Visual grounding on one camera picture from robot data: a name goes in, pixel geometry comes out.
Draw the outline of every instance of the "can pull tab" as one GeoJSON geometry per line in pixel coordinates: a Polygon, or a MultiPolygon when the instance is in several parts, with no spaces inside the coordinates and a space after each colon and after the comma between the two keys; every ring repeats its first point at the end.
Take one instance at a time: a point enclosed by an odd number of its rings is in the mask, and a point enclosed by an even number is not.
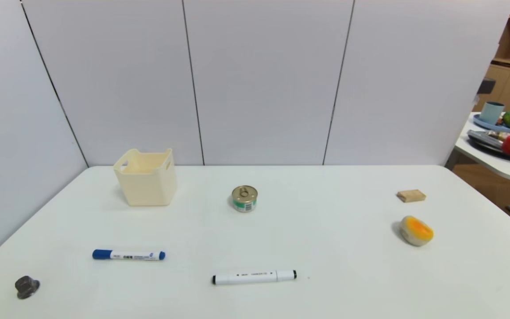
{"type": "Polygon", "coordinates": [[[239,196],[248,197],[249,191],[247,190],[247,188],[245,188],[245,187],[239,188],[239,196]]]}

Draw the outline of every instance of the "blue marker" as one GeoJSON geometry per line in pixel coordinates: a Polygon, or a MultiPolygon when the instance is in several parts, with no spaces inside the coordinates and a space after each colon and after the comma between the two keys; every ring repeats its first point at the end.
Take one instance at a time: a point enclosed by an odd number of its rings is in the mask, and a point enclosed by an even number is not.
{"type": "Polygon", "coordinates": [[[96,249],[92,253],[94,259],[123,259],[124,261],[161,261],[166,254],[160,253],[136,253],[116,252],[114,250],[96,249]]]}

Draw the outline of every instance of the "black plate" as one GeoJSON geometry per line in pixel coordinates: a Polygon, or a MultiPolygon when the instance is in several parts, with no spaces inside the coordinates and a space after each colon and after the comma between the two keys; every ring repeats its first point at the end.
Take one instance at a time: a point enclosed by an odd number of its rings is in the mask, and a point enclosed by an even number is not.
{"type": "Polygon", "coordinates": [[[470,139],[468,140],[468,143],[472,147],[475,147],[476,149],[479,149],[480,151],[483,151],[483,152],[491,154],[491,155],[495,155],[496,157],[504,158],[505,160],[510,160],[509,154],[505,154],[500,149],[496,149],[488,144],[481,143],[476,139],[472,139],[470,137],[470,139]]]}

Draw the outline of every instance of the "white marker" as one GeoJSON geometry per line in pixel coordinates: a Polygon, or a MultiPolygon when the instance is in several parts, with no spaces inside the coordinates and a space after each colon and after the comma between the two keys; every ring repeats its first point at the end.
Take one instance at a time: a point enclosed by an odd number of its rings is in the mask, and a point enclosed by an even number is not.
{"type": "Polygon", "coordinates": [[[273,281],[285,281],[296,279],[296,270],[271,270],[261,272],[238,272],[229,275],[215,275],[212,277],[212,284],[251,284],[269,283],[273,281]]]}
{"type": "Polygon", "coordinates": [[[161,261],[164,252],[116,252],[115,250],[96,249],[92,253],[93,259],[123,259],[126,261],[161,261]]]}

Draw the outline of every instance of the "wooden block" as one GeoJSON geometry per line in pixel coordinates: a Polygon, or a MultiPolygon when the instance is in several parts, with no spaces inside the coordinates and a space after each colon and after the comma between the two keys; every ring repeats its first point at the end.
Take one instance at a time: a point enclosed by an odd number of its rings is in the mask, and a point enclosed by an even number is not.
{"type": "Polygon", "coordinates": [[[397,193],[397,197],[403,202],[419,202],[426,199],[426,195],[420,190],[401,191],[397,193]]]}

